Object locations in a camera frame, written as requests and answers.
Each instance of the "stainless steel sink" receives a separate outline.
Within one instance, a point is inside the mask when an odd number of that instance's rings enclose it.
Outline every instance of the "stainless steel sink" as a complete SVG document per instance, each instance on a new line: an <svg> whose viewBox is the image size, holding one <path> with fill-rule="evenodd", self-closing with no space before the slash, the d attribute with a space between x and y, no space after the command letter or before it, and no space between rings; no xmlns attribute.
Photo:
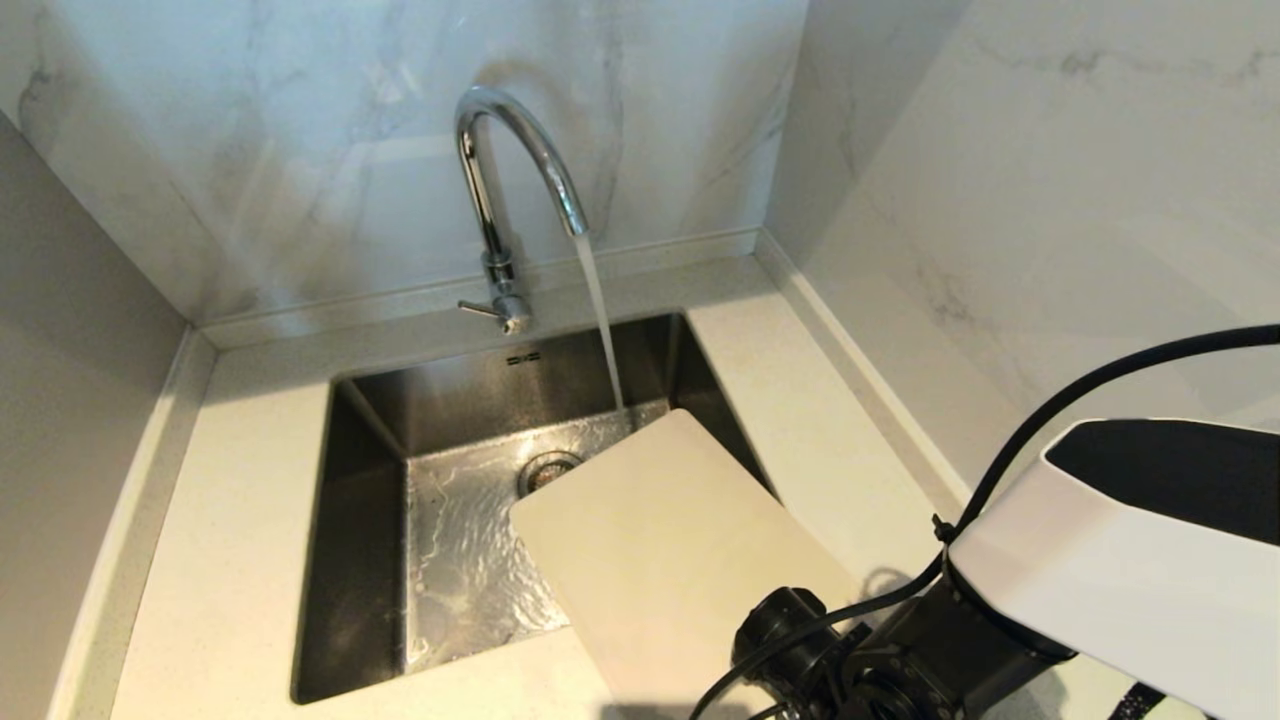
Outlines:
<svg viewBox="0 0 1280 720"><path fill-rule="evenodd" d="M524 492L675 407L768 488L681 315L334 383L293 673L308 703L568 624L511 529Z"/></svg>

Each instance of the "drain strainer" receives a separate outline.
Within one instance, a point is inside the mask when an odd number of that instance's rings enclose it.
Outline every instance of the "drain strainer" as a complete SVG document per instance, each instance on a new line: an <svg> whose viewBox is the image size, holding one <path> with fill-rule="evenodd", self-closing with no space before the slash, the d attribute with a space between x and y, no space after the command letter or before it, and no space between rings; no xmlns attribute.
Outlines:
<svg viewBox="0 0 1280 720"><path fill-rule="evenodd" d="M516 492L520 497L525 497L581 464L582 459L572 452L561 450L544 452L526 462L520 470L520 478L516 480Z"/></svg>

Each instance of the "white cutting board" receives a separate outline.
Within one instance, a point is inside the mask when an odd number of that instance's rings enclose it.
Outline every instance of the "white cutting board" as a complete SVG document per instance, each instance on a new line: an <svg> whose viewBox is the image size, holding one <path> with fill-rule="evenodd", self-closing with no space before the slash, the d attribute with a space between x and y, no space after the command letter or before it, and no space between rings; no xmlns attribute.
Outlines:
<svg viewBox="0 0 1280 720"><path fill-rule="evenodd" d="M730 667L733 633L768 593L855 600L844 568L694 418L676 410L511 510L620 707L685 717ZM772 703L726 693L719 712Z"/></svg>

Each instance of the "faucet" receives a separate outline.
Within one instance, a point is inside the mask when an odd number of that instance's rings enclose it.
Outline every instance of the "faucet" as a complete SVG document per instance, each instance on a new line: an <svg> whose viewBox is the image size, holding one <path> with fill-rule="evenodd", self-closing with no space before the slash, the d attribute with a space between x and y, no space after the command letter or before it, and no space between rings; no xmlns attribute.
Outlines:
<svg viewBox="0 0 1280 720"><path fill-rule="evenodd" d="M484 306L460 300L458 307L495 318L502 325L502 334L517 334L532 323L532 310L517 292L516 265L511 250L503 245L494 224L493 205L489 201L489 191L485 190L484 172L480 169L475 142L475 124L481 115L502 120L534 158L538 172L541 173L547 190L556 201L556 210L559 213L564 232L570 237L588 232L586 214L582 213L573 181L568 177L568 168L561 160L552 138L520 101L500 90L480 85L462 94L454 113L458 158L467 176L467 188L471 190L471 202L476 209L476 219L480 220L480 232L484 233L485 251L480 259L489 279L493 305Z"/></svg>

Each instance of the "white countertop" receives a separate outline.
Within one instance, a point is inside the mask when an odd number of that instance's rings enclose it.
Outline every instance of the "white countertop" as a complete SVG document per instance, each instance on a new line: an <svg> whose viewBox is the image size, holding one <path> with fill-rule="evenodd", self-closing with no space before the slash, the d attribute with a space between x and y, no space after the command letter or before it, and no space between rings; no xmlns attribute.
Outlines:
<svg viewBox="0 0 1280 720"><path fill-rule="evenodd" d="M604 284L614 320L686 313L783 505L864 593L929 561L931 503L754 258ZM532 337L591 325L585 287L531 301ZM572 628L311 705L289 700L330 380L503 342L492 323L445 311L221 355L113 719L612 716ZM1048 702L1051 716L1065 716L1070 698L1070 715L1106 716L1128 680L1078 662L1037 680L1034 698L1010 711L1041 715Z"/></svg>

